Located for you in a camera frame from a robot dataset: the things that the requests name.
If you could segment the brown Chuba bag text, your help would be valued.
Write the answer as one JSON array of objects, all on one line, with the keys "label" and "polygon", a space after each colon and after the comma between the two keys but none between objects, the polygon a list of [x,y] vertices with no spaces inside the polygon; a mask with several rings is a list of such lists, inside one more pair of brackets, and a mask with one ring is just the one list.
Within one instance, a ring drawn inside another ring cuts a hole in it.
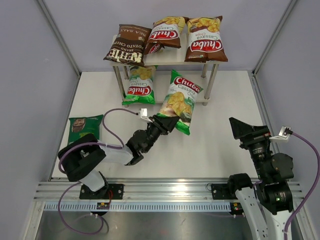
[{"label": "brown Chuba bag text", "polygon": [[185,16],[167,16],[153,23],[144,54],[181,48],[181,34],[189,20]]}]

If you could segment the green Chuba cassava chips bag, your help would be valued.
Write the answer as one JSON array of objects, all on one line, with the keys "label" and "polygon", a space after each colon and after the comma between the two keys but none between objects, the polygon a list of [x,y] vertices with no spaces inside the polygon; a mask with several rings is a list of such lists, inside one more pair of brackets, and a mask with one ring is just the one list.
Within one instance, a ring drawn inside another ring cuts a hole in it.
[{"label": "green Chuba cassava chips bag", "polygon": [[150,104],[155,105],[154,79],[157,65],[146,67],[131,66],[129,72],[129,86],[122,105]]}]

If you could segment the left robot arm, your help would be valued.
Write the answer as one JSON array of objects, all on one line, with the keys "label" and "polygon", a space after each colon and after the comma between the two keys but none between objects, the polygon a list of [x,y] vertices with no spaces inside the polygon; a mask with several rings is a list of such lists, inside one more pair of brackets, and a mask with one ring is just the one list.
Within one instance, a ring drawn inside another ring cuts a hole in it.
[{"label": "left robot arm", "polygon": [[100,163],[134,166],[154,146],[162,135],[173,131],[180,117],[150,117],[145,130],[137,130],[124,145],[112,145],[86,134],[58,152],[59,170],[70,182],[82,184],[81,200],[111,199],[114,190],[106,177],[96,168]]}]

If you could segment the brown Kettle potato chips bag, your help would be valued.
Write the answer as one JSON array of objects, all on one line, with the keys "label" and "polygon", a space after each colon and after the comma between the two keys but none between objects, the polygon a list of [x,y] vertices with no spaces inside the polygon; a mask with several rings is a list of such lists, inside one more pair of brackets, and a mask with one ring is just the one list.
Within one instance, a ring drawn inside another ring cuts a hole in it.
[{"label": "brown Kettle potato chips bag", "polygon": [[120,24],[105,61],[144,67],[144,50],[152,29],[134,25]]}]

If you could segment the green Real hand cooked bag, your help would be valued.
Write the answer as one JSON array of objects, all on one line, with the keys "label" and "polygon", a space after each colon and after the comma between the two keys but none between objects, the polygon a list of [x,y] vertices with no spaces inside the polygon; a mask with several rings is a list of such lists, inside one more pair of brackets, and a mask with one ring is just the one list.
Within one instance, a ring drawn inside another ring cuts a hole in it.
[{"label": "green Real hand cooked bag", "polygon": [[71,117],[69,120],[69,133],[67,144],[79,140],[87,134],[93,134],[96,139],[100,139],[100,125],[103,120],[103,115],[96,115],[90,117]]}]

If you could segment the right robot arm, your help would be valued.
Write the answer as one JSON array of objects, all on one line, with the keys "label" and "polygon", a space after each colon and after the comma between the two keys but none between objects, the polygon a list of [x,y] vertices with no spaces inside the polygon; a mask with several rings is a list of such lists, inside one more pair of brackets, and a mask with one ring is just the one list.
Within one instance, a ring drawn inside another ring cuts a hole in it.
[{"label": "right robot arm", "polygon": [[246,173],[230,175],[228,195],[239,200],[254,240],[292,239],[294,205],[288,180],[294,177],[293,158],[272,152],[275,138],[266,125],[250,125],[234,117],[229,122],[240,148],[249,151],[258,182],[252,183]]}]

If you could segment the brown Chuba cassava chips bag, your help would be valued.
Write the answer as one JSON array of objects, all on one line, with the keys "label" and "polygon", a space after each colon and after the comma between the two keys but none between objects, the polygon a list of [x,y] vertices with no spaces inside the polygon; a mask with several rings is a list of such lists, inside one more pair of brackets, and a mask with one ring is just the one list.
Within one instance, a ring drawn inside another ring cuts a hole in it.
[{"label": "brown Chuba cassava chips bag", "polygon": [[187,21],[185,62],[227,62],[220,26],[223,17],[196,17]]}]

